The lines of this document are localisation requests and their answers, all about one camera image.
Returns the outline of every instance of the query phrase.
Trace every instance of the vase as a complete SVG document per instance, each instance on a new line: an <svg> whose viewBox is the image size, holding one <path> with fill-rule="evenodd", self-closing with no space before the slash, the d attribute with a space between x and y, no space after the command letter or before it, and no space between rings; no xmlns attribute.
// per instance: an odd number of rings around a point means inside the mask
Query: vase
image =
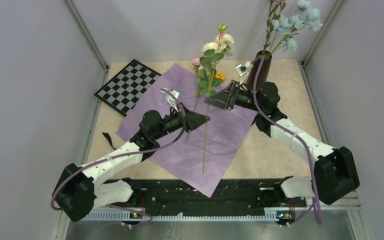
<svg viewBox="0 0 384 240"><path fill-rule="evenodd" d="M262 50L259 51L257 53L257 55L255 56L255 58L257 58L258 56L261 56L262 53L263 53ZM255 80L255 77L256 77L256 74L257 74L257 69L258 69L262 59L258 59L257 61L255 61L253 63L253 65L252 65L251 71L249 71L248 79L246 80L246 86L251 91L253 90L254 80ZM268 59L264 59L264 62L262 63L262 66L261 66L261 69L260 69L260 71L258 73L257 85L256 85L256 88L255 88L256 90L259 90L261 85L265 81L267 81L267 76L269 75L269 70L270 70L270 64L271 63L272 63L272 55L270 54Z"/></svg>

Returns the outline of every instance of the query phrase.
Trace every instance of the black and white chessboard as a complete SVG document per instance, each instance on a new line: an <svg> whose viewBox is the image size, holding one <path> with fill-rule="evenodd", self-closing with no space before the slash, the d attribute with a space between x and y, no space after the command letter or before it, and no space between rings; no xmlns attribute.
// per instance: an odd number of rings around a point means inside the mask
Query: black and white chessboard
<svg viewBox="0 0 384 240"><path fill-rule="evenodd" d="M160 76L158 72L132 60L94 95L123 116L127 116Z"/></svg>

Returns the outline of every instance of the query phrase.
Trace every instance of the purple cloth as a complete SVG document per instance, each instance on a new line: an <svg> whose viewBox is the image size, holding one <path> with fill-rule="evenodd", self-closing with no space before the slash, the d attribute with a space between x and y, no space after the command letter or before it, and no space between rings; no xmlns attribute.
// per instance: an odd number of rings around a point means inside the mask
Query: purple cloth
<svg viewBox="0 0 384 240"><path fill-rule="evenodd" d="M121 122L116 132L120 138L129 140L139 130L139 122L148 110L157 110L161 116L169 114L170 105L161 88L179 91L179 100L189 110L194 109L197 76L174 64L146 90L134 109ZM218 86L215 90L218 92L223 88ZM207 105L204 104L203 96L198 99L195 111L206 114ZM210 108L205 173L203 173L205 125L192 131L187 142L185 132L175 144L155 152L150 159L207 197L211 197L247 135L255 115L254 111L239 106L232 111ZM179 131L160 138L159 144L161 146L168 144L175 139Z"/></svg>

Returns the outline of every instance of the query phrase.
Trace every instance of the marble table surface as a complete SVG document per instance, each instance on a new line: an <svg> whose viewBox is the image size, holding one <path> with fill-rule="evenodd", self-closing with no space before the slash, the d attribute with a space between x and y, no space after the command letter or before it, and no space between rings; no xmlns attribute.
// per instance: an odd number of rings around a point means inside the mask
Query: marble table surface
<svg viewBox="0 0 384 240"><path fill-rule="evenodd" d="M230 80L239 80L235 66L247 60L222 60L217 70L222 72L228 84ZM143 62L146 66L163 74L174 63L192 71L190 61L154 61ZM128 62L117 62L111 65L108 80L116 75ZM320 133L310 104L303 77L296 59L273 59L267 78L268 82L276 83L279 89L279 109L291 119L295 125L320 140ZM124 117L101 103L92 143L87 162L90 163L110 153L113 149L102 135L109 133L114 147L120 147L124 141L115 135ZM230 166L224 174L224 179L247 178L283 178L285 176L309 176L310 171L306 160L301 159L287 146L271 139L260 132L255 125L251 126ZM161 168L152 161L132 165L114 176L132 179L177 179L176 176Z"/></svg>

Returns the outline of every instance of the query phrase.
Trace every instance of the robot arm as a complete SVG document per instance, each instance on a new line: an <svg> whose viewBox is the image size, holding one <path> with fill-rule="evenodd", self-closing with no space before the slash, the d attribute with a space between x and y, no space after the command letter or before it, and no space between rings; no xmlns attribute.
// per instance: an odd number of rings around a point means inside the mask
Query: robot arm
<svg viewBox="0 0 384 240"><path fill-rule="evenodd" d="M297 136L302 138L309 147L314 164L314 175L317 186L313 186L311 177L286 177L279 183L281 196L285 198L314 197L313 188L317 187L319 199L325 204L332 204L360 185L354 158L346 147L339 149L327 145L298 128L277 107L280 101L278 88L272 82L263 83L256 93L258 105L263 113L276 123L273 125L261 114L255 116L254 122L258 129L269 137L276 139L304 160L307 151ZM253 94L249 90L240 89L237 81L232 80L222 91L207 97L205 103L223 110L232 110L235 105L257 111ZM290 134L279 126L290 130Z"/></svg>
<svg viewBox="0 0 384 240"><path fill-rule="evenodd" d="M189 111L183 104L181 109L185 111L185 116L171 108L170 114L164 118L158 111L149 110L139 123L139 131L122 147L96 161L80 166L72 163L65 167L52 195L75 172L84 170L56 193L55 202L73 222L84 218L92 209L115 202L127 202L133 193L127 182L104 182L121 170L148 159L154 153L148 150L160 147L157 139L182 128L191 132L210 120L208 116Z"/></svg>

